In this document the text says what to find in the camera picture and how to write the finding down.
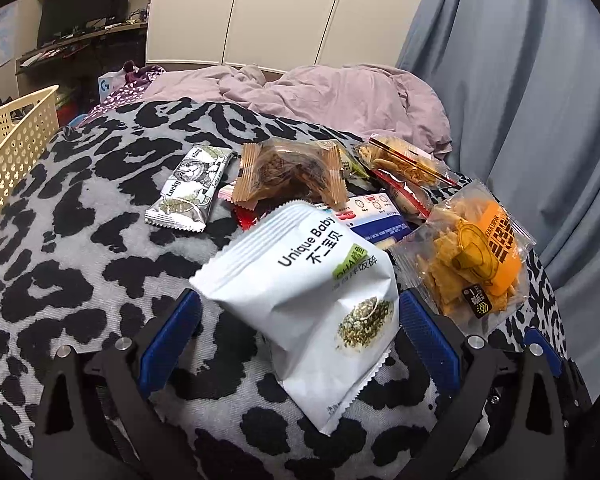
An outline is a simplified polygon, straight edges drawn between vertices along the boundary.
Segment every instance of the computer monitor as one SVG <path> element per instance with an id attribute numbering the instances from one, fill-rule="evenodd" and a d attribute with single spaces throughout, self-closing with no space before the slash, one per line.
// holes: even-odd
<path id="1" fill-rule="evenodd" d="M 113 14 L 112 0 L 44 0 L 38 46 L 53 40 L 56 35 L 71 32 L 75 26 Z"/>

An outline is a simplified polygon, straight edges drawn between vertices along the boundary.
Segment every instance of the blue gripper pad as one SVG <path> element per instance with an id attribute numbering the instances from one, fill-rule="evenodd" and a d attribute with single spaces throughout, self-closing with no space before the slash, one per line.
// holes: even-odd
<path id="1" fill-rule="evenodd" d="M 400 295 L 400 324 L 439 391 L 460 389 L 460 358 L 429 315 L 426 306 L 405 291 Z"/>
<path id="2" fill-rule="evenodd" d="M 543 355 L 549 363 L 551 374 L 554 377 L 560 377 L 562 374 L 562 359 L 537 328 L 529 328 L 525 332 L 524 343 L 525 347 L 529 346 L 531 343 L 538 343 L 542 347 Z"/>
<path id="3" fill-rule="evenodd" d="M 148 397 L 164 387 L 202 318 L 199 295 L 191 290 L 151 341 L 140 360 L 138 390 Z"/>

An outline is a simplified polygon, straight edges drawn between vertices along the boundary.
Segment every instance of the blue curtain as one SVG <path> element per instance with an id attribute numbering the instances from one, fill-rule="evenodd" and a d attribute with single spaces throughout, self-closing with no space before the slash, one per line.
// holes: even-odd
<path id="1" fill-rule="evenodd" d="M 451 124 L 449 165 L 537 239 L 570 356 L 600 392 L 600 14 L 590 0 L 422 0 L 397 66 Z"/>

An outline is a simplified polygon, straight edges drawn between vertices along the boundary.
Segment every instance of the pink comforter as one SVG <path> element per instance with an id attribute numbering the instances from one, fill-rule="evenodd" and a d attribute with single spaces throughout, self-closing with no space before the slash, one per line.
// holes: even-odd
<path id="1" fill-rule="evenodd" d="M 451 151 L 449 122 L 436 93 L 397 68 L 301 66 L 266 82 L 256 66 L 166 72 L 143 101 L 229 101 L 255 112 L 323 124 L 369 137 L 401 136 L 428 153 Z"/>

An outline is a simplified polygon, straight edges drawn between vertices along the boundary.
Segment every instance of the wardrobe door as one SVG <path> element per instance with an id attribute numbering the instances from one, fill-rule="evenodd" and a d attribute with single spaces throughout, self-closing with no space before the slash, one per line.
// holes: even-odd
<path id="1" fill-rule="evenodd" d="M 151 0 L 147 63 L 219 64 L 233 0 Z"/>
<path id="2" fill-rule="evenodd" d="M 235 0 L 224 63 L 286 72 L 313 64 L 335 0 Z"/>
<path id="3" fill-rule="evenodd" d="M 395 66 L 420 0 L 336 0 L 317 62 Z"/>

